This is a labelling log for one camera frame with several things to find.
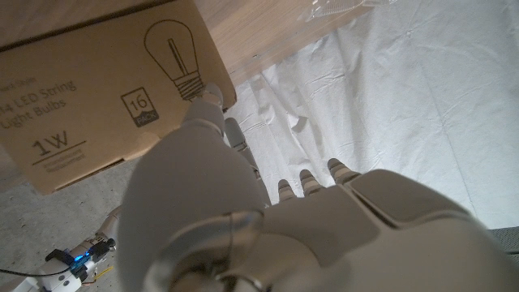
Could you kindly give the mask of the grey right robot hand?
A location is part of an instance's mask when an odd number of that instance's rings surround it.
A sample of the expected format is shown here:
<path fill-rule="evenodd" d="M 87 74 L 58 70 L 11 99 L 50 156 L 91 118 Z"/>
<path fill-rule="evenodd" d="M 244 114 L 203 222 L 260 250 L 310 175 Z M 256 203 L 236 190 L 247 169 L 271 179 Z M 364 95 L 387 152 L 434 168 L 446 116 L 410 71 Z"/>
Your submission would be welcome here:
<path fill-rule="evenodd" d="M 69 281 L 69 286 L 74 281 L 78 281 L 82 285 L 89 276 L 94 274 L 97 265 L 111 251 L 115 251 L 121 211 L 121 206 L 113 209 L 95 234 L 78 246 L 71 250 L 54 249 L 51 251 L 45 257 L 45 263 L 52 264 L 57 270 L 45 271 L 45 274 L 56 277 L 62 283 Z"/>

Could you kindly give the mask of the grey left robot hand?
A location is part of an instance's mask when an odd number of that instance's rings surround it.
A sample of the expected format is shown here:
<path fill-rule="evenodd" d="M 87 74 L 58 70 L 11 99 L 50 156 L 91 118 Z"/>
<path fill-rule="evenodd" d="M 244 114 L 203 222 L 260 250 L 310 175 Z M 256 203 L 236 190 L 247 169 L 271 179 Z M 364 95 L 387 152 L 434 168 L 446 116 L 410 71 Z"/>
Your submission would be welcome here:
<path fill-rule="evenodd" d="M 515 291 L 518 267 L 468 211 L 388 170 L 280 183 L 268 205 L 250 162 L 224 141 L 209 84 L 182 125 L 139 161 L 122 201 L 125 291 Z"/>

